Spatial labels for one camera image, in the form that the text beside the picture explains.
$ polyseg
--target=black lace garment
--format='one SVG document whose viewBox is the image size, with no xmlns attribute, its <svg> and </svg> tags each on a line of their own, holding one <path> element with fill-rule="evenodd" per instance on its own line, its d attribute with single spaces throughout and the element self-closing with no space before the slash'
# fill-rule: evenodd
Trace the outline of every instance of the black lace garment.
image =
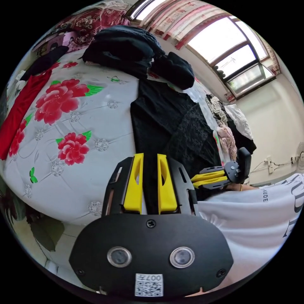
<svg viewBox="0 0 304 304">
<path fill-rule="evenodd" d="M 136 153 L 144 153 L 143 191 L 149 214 L 158 213 L 157 154 L 181 162 L 190 177 L 221 164 L 213 131 L 199 104 L 166 83 L 141 79 L 131 103 Z M 199 200 L 210 193 L 197 191 Z"/>
</svg>

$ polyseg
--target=floral blanket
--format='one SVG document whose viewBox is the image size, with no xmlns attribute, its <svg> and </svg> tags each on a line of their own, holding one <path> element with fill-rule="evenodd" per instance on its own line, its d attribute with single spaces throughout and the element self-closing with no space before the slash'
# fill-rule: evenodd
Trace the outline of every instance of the floral blanket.
<svg viewBox="0 0 304 304">
<path fill-rule="evenodd" d="M 136 152 L 130 104 L 137 98 L 138 79 L 85 64 L 78 59 L 83 52 L 66 54 L 52 67 L 50 80 L 20 125 L 2 173 L 25 203 L 76 225 L 100 216 L 113 170 Z M 217 123 L 199 90 L 189 89 L 188 94 L 193 101 L 199 98 L 215 130 Z"/>
</svg>

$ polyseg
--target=qr code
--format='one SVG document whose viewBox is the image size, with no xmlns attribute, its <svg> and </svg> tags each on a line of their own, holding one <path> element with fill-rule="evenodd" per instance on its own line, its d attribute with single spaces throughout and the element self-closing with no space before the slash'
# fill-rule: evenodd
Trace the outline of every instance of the qr code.
<svg viewBox="0 0 304 304">
<path fill-rule="evenodd" d="M 136 274 L 135 296 L 139 297 L 162 297 L 162 275 Z"/>
</svg>

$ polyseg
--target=white clothing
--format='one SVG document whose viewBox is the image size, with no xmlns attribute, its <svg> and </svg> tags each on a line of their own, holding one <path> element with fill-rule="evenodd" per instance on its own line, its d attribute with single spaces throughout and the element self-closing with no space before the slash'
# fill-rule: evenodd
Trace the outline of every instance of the white clothing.
<svg viewBox="0 0 304 304">
<path fill-rule="evenodd" d="M 253 140 L 251 129 L 244 113 L 237 107 L 236 104 L 225 105 L 227 114 L 233 120 L 237 130 L 245 137 Z"/>
<path fill-rule="evenodd" d="M 202 218 L 224 234 L 234 259 L 217 290 L 249 276 L 280 250 L 304 205 L 304 174 L 257 190 L 224 192 L 198 205 Z"/>
</svg>

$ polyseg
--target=curtain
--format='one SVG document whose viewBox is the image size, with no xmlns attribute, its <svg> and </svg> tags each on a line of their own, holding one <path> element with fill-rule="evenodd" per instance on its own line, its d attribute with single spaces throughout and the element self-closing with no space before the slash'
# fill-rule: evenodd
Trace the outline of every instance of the curtain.
<svg viewBox="0 0 304 304">
<path fill-rule="evenodd" d="M 230 15 L 199 0 L 166 0 L 148 14 L 140 27 L 180 50 L 208 25 Z"/>
</svg>

